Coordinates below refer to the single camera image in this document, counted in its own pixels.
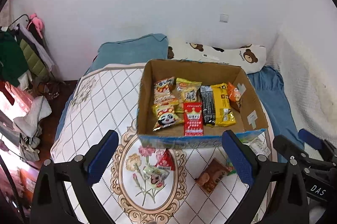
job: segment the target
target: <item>dotted diamond pattern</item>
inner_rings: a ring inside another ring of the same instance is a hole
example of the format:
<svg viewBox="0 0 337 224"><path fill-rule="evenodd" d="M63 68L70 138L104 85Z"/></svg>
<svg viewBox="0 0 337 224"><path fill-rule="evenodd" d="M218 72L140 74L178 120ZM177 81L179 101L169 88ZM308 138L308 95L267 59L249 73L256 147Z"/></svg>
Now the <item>dotted diamond pattern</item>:
<svg viewBox="0 0 337 224"><path fill-rule="evenodd" d="M143 69L120 69L101 71L88 77L85 84L95 81L89 97L69 107L65 126L59 140L51 150L54 162L72 160L78 154L85 154L97 144L104 134L114 128L121 137L136 118L139 82ZM222 147L186 149L187 195L180 201L179 210L170 218L173 224L223 224L241 201L248 186L236 174L224 177L216 190L207 194L195 179L205 170L213 158L226 163L226 153ZM118 203L118 196L110 189L112 160L99 183L93 186L97 198L107 213L117 224L132 223ZM70 202L78 219L88 223L70 183L65 183ZM266 210L266 202L258 211L261 218Z"/></svg>

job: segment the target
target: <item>white das lettering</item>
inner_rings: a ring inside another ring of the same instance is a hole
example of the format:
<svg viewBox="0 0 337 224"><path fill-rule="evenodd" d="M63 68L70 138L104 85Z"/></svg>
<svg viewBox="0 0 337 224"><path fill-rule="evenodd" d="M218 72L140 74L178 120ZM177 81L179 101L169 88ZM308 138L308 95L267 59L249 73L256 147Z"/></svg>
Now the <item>white das lettering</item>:
<svg viewBox="0 0 337 224"><path fill-rule="evenodd" d="M316 189L317 189L317 186L314 185L310 190L313 192ZM324 195L324 193L325 193L326 190L323 190L321 193L320 193L320 191L321 191L321 188L319 188L317 191L315 191L315 194Z"/></svg>

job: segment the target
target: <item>blue gripper pad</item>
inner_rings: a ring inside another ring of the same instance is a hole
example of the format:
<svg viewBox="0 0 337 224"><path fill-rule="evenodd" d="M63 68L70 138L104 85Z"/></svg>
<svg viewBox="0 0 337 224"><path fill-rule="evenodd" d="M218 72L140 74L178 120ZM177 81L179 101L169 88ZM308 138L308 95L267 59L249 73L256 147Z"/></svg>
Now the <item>blue gripper pad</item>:
<svg viewBox="0 0 337 224"><path fill-rule="evenodd" d="M300 131L298 131L298 137L316 150L321 150L323 147L322 140L315 137L313 134L305 129L301 129Z"/></svg>
<svg viewBox="0 0 337 224"><path fill-rule="evenodd" d="M118 134L114 130L109 130L99 144L94 145L90 150L95 151L96 155L91 160L87 171L88 185L98 183L107 168L112 156L118 147L119 139Z"/></svg>
<svg viewBox="0 0 337 224"><path fill-rule="evenodd" d="M257 169L254 152L249 146L242 144L231 130L227 130L222 134L222 146L241 181L251 187L254 184L253 174Z"/></svg>

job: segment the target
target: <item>dark green garment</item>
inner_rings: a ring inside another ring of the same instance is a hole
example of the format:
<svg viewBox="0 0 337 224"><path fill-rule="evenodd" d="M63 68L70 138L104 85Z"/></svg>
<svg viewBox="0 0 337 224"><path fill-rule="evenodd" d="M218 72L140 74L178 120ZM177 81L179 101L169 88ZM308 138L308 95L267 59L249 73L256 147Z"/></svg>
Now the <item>dark green garment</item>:
<svg viewBox="0 0 337 224"><path fill-rule="evenodd" d="M28 65L18 43L9 33L0 31L0 80L17 87L20 84L17 79L27 70Z"/></svg>

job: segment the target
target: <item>bear print pillow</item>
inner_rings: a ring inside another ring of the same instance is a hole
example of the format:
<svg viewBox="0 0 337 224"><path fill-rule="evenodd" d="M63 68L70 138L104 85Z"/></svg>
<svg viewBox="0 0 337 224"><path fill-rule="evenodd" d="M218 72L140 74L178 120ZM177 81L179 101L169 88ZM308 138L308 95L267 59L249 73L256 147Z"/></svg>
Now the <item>bear print pillow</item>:
<svg viewBox="0 0 337 224"><path fill-rule="evenodd" d="M221 49L208 45L168 41L168 59L223 63L242 67L246 74L255 73L266 64L266 48L250 45L239 49Z"/></svg>

